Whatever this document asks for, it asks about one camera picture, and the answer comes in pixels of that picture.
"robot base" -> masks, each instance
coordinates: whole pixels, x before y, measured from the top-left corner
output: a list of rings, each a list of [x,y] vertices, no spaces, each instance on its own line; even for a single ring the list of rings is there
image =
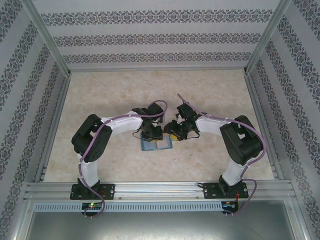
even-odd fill
[[[198,187],[203,189],[204,199],[233,199],[239,194],[239,199],[247,199],[249,197],[247,184],[244,182],[239,182],[232,186],[232,191],[230,190],[227,195],[219,188],[218,182],[205,182],[198,183]]]
[[[100,184],[100,180],[91,187],[105,200],[113,200],[115,195],[114,184]],[[99,200],[100,198],[91,192],[78,178],[78,183],[73,184],[70,193],[71,200]]]

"wall panel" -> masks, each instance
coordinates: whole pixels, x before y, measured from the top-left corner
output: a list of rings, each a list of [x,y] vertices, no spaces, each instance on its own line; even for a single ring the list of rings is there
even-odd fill
[[[71,70],[245,67],[279,0],[35,0]]]
[[[294,0],[250,73],[279,162],[320,239],[319,0]]]
[[[65,76],[18,0],[0,0],[0,240],[41,160]]]

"metal extrusion profile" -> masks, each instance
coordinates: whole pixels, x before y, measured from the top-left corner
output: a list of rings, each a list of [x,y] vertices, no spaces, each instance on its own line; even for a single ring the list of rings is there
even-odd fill
[[[206,181],[185,182],[114,182],[114,199],[107,202],[205,202],[203,189],[198,183]],[[24,202],[90,202],[90,200],[70,200],[72,182],[34,182],[28,183]],[[246,182],[248,193],[254,189],[254,183]],[[290,180],[258,180],[253,201],[261,200],[295,200],[296,194]],[[214,201],[232,201],[234,199],[214,199]]]
[[[88,72],[132,72],[132,71],[203,71],[203,70],[240,70],[241,66],[184,66],[184,67],[109,67],[109,68],[75,68],[71,73]]]

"beige floor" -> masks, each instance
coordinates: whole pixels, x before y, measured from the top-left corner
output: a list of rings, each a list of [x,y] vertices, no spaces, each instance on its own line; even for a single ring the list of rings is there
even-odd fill
[[[71,138],[90,114],[112,117],[132,108],[145,108],[154,100],[168,103],[165,120],[171,121],[187,101],[213,116],[235,118],[246,115],[258,128],[241,70],[123,71],[74,73],[46,170],[45,182],[75,182],[78,159]],[[141,151],[132,132],[110,138],[99,159],[101,181],[213,181],[229,162],[220,136],[201,133],[198,139],[173,142],[173,149]],[[257,180],[273,179],[265,156],[245,174]]]

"purple cable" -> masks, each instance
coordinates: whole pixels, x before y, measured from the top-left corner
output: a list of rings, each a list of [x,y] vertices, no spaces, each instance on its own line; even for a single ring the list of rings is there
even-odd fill
[[[178,95],[178,97],[182,100],[182,102],[183,102],[184,104],[187,104],[190,108],[192,108],[193,110],[195,110],[195,111],[196,111],[198,114],[200,114],[201,116],[204,116],[204,117],[206,117],[206,118],[213,119],[213,120],[218,120],[218,121],[226,121],[226,120],[228,120],[228,121],[230,121],[230,122],[232,122],[232,123],[240,124],[240,125],[244,126],[245,128],[250,129],[252,132],[254,132],[254,133],[260,138],[260,140],[261,140],[261,142],[262,142],[262,146],[263,146],[262,154],[261,154],[259,157],[257,157],[255,160],[252,160],[251,162],[249,162],[249,163],[247,164],[247,166],[245,166],[245,168],[243,169],[243,171],[242,171],[242,173],[241,173],[241,175],[240,175],[240,178],[242,178],[244,181],[252,181],[252,182],[254,182],[254,189],[253,189],[251,195],[249,196],[249,198],[247,199],[247,201],[245,202],[245,204],[236,212],[236,213],[239,213],[240,210],[242,210],[242,209],[249,203],[249,201],[250,201],[251,198],[254,196],[254,194],[255,194],[255,192],[256,192],[256,190],[257,190],[257,185],[258,185],[258,184],[257,184],[257,181],[254,180],[254,179],[250,179],[250,178],[243,178],[243,176],[244,176],[245,172],[247,171],[247,169],[249,168],[249,166],[250,166],[251,164],[254,164],[254,163],[258,162],[258,161],[259,161],[260,159],[262,159],[263,156],[266,154],[267,146],[266,146],[266,142],[265,142],[264,138],[262,137],[262,135],[261,135],[257,130],[255,130],[253,127],[251,127],[251,126],[249,126],[249,125],[247,125],[247,124],[245,124],[245,123],[243,123],[243,122],[240,122],[240,121],[237,121],[237,120],[234,120],[234,119],[222,118],[222,117],[217,117],[217,116],[211,116],[211,115],[203,114],[200,110],[198,110],[197,108],[195,108],[194,106],[192,106],[189,102],[187,102],[179,93],[178,93],[177,95]]]
[[[91,217],[90,217],[91,219],[92,219],[92,218],[96,218],[96,217],[98,217],[100,214],[102,214],[102,212],[103,212],[104,209],[105,209],[106,202],[105,202],[104,198],[103,198],[99,193],[97,193],[95,190],[93,190],[93,189],[87,184],[87,182],[85,181],[84,175],[83,175],[82,170],[81,170],[81,163],[84,161],[84,159],[85,159],[86,156],[88,155],[90,149],[92,148],[93,144],[95,143],[95,140],[96,140],[97,137],[98,137],[98,134],[100,133],[101,129],[102,129],[105,125],[107,125],[108,123],[110,123],[110,122],[112,122],[112,121],[114,121],[114,120],[121,119],[121,118],[126,118],[126,117],[140,117],[140,118],[154,118],[154,117],[159,117],[159,116],[163,115],[163,114],[167,111],[167,109],[168,109],[168,104],[167,104],[164,100],[155,100],[155,101],[153,101],[150,105],[152,105],[152,104],[154,104],[154,103],[157,103],[157,102],[161,102],[161,103],[164,103],[164,104],[165,104],[165,108],[164,108],[163,112],[161,112],[161,113],[158,113],[158,114],[155,114],[155,115],[124,114],[124,115],[120,115],[120,116],[115,116],[115,117],[107,120],[106,122],[104,122],[104,123],[98,128],[98,130],[96,131],[96,133],[95,133],[93,139],[91,140],[88,148],[87,148],[86,151],[84,152],[83,156],[80,158],[80,160],[79,160],[79,165],[78,165],[78,169],[79,169],[79,173],[80,173],[80,177],[81,177],[81,179],[82,179],[82,182],[83,182],[83,184],[84,184],[92,193],[94,193],[94,195],[96,195],[97,197],[99,197],[99,198],[101,199],[101,203],[102,203],[101,210],[100,210],[97,214],[91,216]],[[87,215],[86,215],[87,210],[88,210],[88,209],[86,208],[86,209],[84,210],[84,213],[83,213],[85,218],[87,217]]]

